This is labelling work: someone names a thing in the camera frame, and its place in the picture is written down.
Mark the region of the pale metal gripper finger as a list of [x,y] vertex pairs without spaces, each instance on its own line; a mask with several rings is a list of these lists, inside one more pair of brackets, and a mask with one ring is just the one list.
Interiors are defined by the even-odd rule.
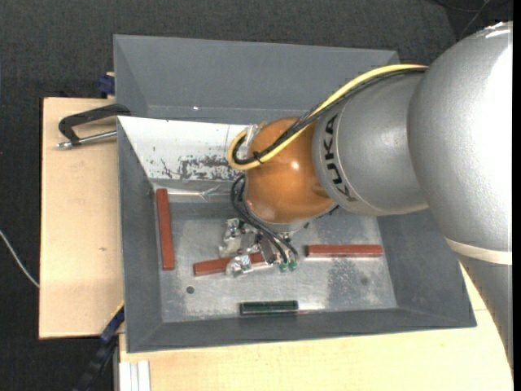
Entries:
[[254,271],[249,255],[233,257],[225,266],[225,274],[233,277],[248,275]]
[[245,222],[236,217],[228,219],[222,244],[218,247],[218,256],[224,258],[243,255],[247,250],[245,236]]

